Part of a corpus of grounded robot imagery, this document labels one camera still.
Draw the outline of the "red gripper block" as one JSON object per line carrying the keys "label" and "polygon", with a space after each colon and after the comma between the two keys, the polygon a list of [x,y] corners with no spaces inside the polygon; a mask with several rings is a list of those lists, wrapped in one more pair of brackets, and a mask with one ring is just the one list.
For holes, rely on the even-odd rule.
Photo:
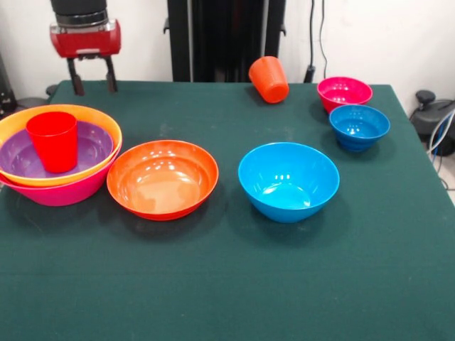
{"label": "red gripper block", "polygon": [[57,54],[67,58],[68,71],[77,96],[83,96],[85,91],[82,80],[76,72],[73,58],[85,55],[106,56],[104,60],[107,66],[108,90],[112,93],[118,91],[111,58],[111,55],[118,54],[121,48],[121,28],[117,19],[109,20],[102,25],[82,28],[65,28],[51,24],[50,39]]}

